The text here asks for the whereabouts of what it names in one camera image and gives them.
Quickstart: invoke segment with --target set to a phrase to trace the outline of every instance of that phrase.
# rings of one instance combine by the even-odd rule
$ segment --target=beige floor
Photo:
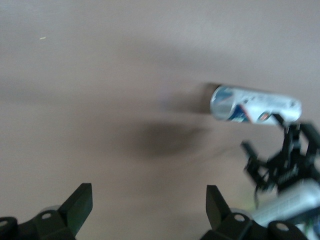
[[[320,2],[0,1],[0,216],[20,222],[80,183],[88,239],[196,240],[206,185],[253,207],[239,144],[267,157],[274,126],[169,111],[199,85],[291,95],[319,127]]]

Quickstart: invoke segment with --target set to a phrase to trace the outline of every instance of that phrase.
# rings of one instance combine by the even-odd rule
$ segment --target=white cylindrical object
[[[301,102],[290,96],[221,85],[211,97],[210,112],[218,120],[275,125],[272,114],[294,122],[302,109]]]

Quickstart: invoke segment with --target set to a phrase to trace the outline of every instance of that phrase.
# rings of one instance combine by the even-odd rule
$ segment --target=aluminum can
[[[276,125],[272,114],[286,122],[301,116],[301,102],[293,97],[233,86],[218,86],[210,100],[210,113],[218,120]]]

